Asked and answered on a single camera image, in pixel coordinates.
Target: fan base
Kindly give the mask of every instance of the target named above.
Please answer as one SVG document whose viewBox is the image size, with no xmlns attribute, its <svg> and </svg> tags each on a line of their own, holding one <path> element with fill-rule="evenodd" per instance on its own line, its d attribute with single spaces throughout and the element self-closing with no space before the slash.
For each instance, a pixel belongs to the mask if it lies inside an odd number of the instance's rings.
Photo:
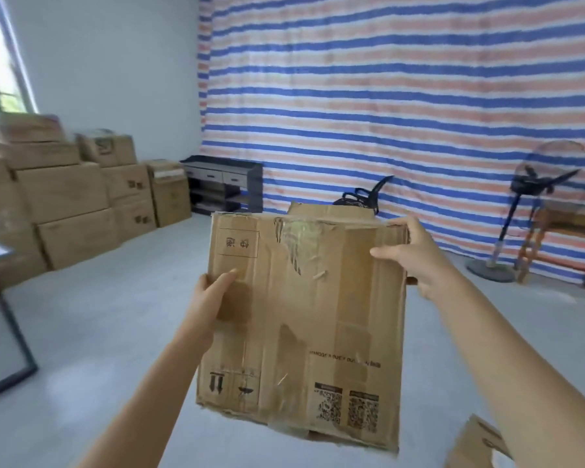
<svg viewBox="0 0 585 468">
<path fill-rule="evenodd" d="M 488 266 L 483 259 L 472 259 L 466 264 L 466 269 L 480 278 L 497 283 L 513 283 L 516 276 L 510 267 L 495 263 Z"/>
</svg>

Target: forearm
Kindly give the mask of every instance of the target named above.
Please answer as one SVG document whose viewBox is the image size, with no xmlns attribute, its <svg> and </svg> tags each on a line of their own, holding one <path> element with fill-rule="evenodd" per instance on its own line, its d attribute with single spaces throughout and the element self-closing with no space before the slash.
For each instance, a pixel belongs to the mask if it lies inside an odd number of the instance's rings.
<svg viewBox="0 0 585 468">
<path fill-rule="evenodd" d="M 583 395 L 458 271 L 437 286 L 431 299 L 518 466 L 585 468 Z"/>
<path fill-rule="evenodd" d="M 78 468 L 158 466 L 202 357 L 194 340 L 179 330 Z"/>
</svg>

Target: gray floor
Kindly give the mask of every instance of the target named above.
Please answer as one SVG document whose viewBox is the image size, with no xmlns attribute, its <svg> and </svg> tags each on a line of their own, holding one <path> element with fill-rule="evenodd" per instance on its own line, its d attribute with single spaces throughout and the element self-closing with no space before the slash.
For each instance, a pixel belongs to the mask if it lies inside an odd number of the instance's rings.
<svg viewBox="0 0 585 468">
<path fill-rule="evenodd" d="M 78 458 L 172 337 L 206 267 L 209 234 L 210 220 L 195 216 L 8 291 L 42 370 L 0 397 L 0 467 L 63 468 Z M 585 394 L 585 291 L 537 277 L 527 287 L 475 279 Z M 0 327 L 0 377 L 18 364 Z M 192 387 L 163 467 L 437 468 L 472 412 L 489 419 L 437 311 L 415 291 L 407 300 L 397 459 L 226 419 L 194 398 Z"/>
</svg>

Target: human hand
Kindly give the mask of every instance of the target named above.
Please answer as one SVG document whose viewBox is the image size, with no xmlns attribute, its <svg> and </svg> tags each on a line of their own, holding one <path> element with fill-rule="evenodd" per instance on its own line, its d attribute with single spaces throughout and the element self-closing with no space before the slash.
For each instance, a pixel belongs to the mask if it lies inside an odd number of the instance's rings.
<svg viewBox="0 0 585 468">
<path fill-rule="evenodd" d="M 418 279 L 418 290 L 425 299 L 430 299 L 433 291 L 451 276 L 460 275 L 418 218 L 406 216 L 389 223 L 407 225 L 410 243 L 373 248 L 370 253 L 375 258 L 391 259 L 403 266 L 408 275 Z"/>
<path fill-rule="evenodd" d="M 234 282 L 238 273 L 235 269 L 223 273 L 209 284 L 208 276 L 203 274 L 195 284 L 193 298 L 188 306 L 187 315 L 180 325 L 179 334 L 189 338 L 202 353 L 212 346 L 215 320 L 221 308 L 223 295 Z"/>
</svg>

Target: wooden stool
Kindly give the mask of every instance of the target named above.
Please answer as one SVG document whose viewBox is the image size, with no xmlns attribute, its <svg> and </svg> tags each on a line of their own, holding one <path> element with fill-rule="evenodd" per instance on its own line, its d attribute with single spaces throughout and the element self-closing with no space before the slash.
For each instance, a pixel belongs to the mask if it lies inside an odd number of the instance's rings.
<svg viewBox="0 0 585 468">
<path fill-rule="evenodd" d="M 535 234 L 535 242 L 531 245 L 531 239 Z M 517 282 L 522 284 L 526 279 L 531 263 L 534 259 L 545 263 L 558 264 L 558 261 L 546 257 L 538 257 L 541 243 L 544 241 L 546 232 L 559 233 L 566 236 L 577 236 L 585 238 L 585 206 L 576 207 L 575 205 L 566 205 L 559 202 L 549 202 L 536 214 L 531 229 L 526 235 L 525 241 L 518 253 L 515 268 L 518 270 Z M 585 266 L 570 266 L 570 269 L 584 271 Z M 585 288 L 585 275 L 583 277 L 583 287 Z"/>
</svg>

